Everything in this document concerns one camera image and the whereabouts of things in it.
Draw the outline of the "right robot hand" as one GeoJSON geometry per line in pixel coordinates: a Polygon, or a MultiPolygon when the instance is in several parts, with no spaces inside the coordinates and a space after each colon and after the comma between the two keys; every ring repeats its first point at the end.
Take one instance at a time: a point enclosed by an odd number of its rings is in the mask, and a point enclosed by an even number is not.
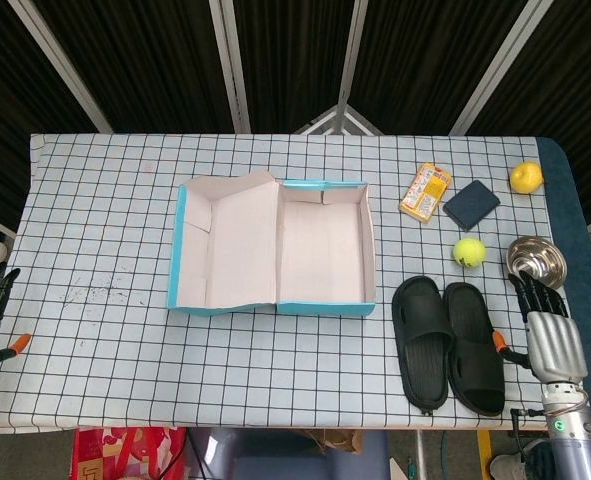
{"type": "Polygon", "coordinates": [[[533,373],[543,384],[579,385],[588,376],[579,329],[561,295],[525,271],[511,274],[527,339],[527,352],[515,352],[503,336],[492,334],[497,353],[504,360],[533,373]]]}

